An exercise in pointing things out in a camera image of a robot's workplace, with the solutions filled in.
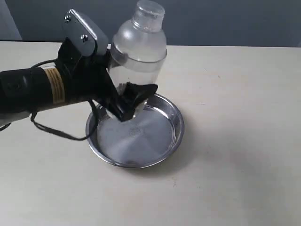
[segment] screw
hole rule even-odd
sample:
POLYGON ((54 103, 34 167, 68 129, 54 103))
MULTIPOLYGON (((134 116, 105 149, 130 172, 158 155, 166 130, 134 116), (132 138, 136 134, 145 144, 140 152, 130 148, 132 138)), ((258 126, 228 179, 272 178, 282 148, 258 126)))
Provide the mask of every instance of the screw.
POLYGON ((80 39, 85 42, 85 41, 88 41, 88 36, 86 34, 82 34, 80 39))
POLYGON ((71 21, 71 16, 70 15, 66 15, 65 16, 65 21, 66 22, 70 22, 71 21))

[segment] plastic bottle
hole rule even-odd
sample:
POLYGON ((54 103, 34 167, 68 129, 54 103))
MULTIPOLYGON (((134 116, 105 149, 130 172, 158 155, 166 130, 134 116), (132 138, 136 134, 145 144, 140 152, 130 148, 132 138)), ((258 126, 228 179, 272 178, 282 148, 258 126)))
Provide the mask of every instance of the plastic bottle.
MULTIPOLYGON (((162 30, 164 13, 158 3, 141 0, 132 19, 114 35, 109 73, 120 94, 128 81, 138 85, 155 83, 167 55, 162 30)), ((137 107, 135 115, 144 105, 137 107)))

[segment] table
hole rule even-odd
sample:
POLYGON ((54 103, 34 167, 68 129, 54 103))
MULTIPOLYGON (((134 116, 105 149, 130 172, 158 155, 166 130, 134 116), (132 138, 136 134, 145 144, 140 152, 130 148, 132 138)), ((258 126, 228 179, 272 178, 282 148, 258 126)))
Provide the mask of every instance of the table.
MULTIPOLYGON (((0 70, 56 57, 59 43, 0 42, 0 70)), ((86 141, 29 119, 0 133, 0 225, 295 226, 301 222, 301 49, 169 46, 158 93, 181 110, 180 148, 122 169, 86 141)), ((87 103, 37 120, 84 135, 87 103)))

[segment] warning label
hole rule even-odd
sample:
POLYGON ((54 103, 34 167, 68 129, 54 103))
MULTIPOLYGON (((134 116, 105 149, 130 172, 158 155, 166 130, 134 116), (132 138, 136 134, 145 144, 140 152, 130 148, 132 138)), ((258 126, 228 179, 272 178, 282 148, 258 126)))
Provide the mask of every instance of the warning label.
POLYGON ((65 90, 62 77, 55 67, 44 68, 44 71, 49 79, 53 104, 61 104, 65 102, 65 90))

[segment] silver metal plate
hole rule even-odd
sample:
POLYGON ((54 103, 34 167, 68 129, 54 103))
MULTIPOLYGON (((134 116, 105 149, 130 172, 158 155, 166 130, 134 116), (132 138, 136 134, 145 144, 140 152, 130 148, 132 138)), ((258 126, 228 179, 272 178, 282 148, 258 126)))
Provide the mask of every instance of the silver metal plate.
MULTIPOLYGON (((94 153, 104 161, 126 168, 145 168, 170 156, 180 145, 184 120, 179 109, 161 95, 147 101, 137 117, 119 122, 98 106, 97 132, 88 139, 94 153)), ((86 134, 94 125, 91 113, 86 134)))

